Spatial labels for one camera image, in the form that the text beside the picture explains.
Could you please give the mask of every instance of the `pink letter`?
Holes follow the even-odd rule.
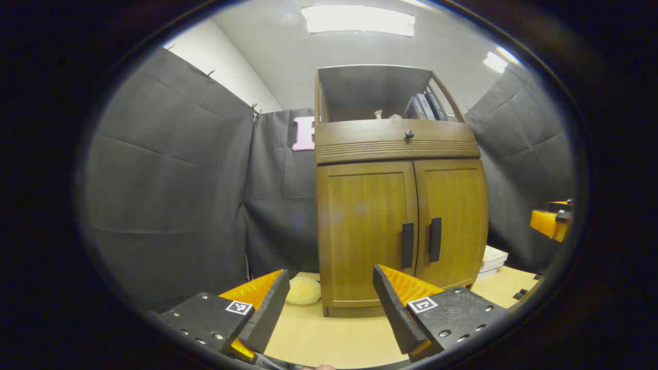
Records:
[[[314,150],[315,142],[313,135],[315,135],[315,128],[312,127],[314,116],[297,117],[293,119],[297,123],[297,141],[292,144],[292,149],[297,150]]]

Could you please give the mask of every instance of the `cabinet base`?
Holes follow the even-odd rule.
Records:
[[[342,317],[342,318],[356,318],[356,317],[379,317],[386,316],[382,306],[378,307],[322,307],[322,314],[325,317]]]

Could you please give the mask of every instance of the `black curtain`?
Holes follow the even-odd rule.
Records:
[[[244,206],[254,277],[277,269],[318,272],[315,152],[291,149],[296,117],[312,109],[262,115],[253,128]]]
[[[528,70],[510,64],[465,115],[482,153],[489,191],[489,245],[506,265],[546,268],[560,244],[530,227],[533,209],[574,198],[569,117]]]
[[[163,311],[247,280],[250,107],[164,49],[109,101],[86,163],[89,226],[134,304]]]

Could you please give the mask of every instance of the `cabinet door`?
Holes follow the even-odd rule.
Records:
[[[482,264],[488,231],[482,162],[415,161],[414,169],[419,221],[416,277],[440,288],[472,284]],[[432,248],[437,261],[430,257]]]
[[[415,270],[418,208],[412,162],[319,166],[316,190],[324,306],[380,305],[372,287],[373,265],[410,275]],[[413,223],[406,243],[405,223]]]

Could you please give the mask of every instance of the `beige floor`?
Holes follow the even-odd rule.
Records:
[[[299,273],[319,279],[319,274]],[[517,301],[520,289],[531,289],[534,274],[502,267],[478,280],[472,291],[503,307]],[[285,304],[265,354],[307,366],[322,364],[354,369],[404,361],[386,316],[365,318],[323,317],[320,302],[312,305]]]

